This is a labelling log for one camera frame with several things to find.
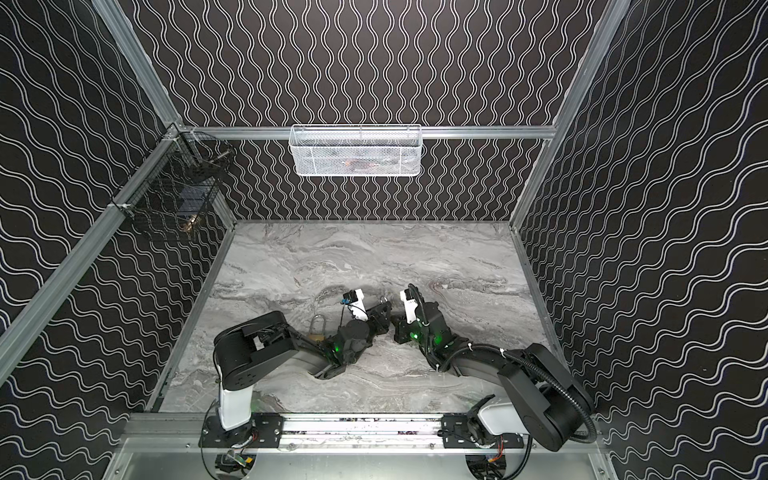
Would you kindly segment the brass padlock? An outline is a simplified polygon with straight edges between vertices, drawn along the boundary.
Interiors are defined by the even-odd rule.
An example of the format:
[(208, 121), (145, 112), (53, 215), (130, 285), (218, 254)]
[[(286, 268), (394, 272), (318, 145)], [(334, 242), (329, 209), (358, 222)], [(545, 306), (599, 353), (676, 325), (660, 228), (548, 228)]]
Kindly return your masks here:
[(308, 338), (315, 342), (322, 342), (326, 338), (327, 319), (323, 314), (316, 314), (310, 321)]

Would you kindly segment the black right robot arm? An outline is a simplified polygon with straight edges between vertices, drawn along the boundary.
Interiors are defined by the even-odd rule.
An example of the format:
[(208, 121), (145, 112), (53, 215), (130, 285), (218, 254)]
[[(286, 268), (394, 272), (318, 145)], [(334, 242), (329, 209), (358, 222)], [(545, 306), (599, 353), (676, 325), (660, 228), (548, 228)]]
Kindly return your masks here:
[(394, 339), (413, 342), (435, 371), (474, 377), (503, 389), (478, 401), (466, 417), (466, 438), (492, 445), (507, 434), (527, 434), (556, 452), (567, 442), (597, 440), (591, 396), (540, 343), (505, 349), (451, 331), (435, 302), (406, 302), (391, 317)]

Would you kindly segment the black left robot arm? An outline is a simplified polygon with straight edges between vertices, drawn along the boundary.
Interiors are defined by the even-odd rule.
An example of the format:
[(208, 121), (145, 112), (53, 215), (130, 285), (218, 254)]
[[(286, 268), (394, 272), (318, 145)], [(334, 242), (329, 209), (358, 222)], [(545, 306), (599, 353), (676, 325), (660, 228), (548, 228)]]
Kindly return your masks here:
[(344, 307), (364, 315), (343, 322), (336, 333), (314, 340), (294, 329), (280, 311), (273, 311), (228, 328), (214, 339), (213, 361), (219, 379), (217, 416), (226, 432), (250, 422), (253, 386), (278, 367), (295, 363), (320, 380), (331, 379), (357, 363), (373, 339), (386, 334), (392, 305), (383, 301), (364, 310), (358, 304)]

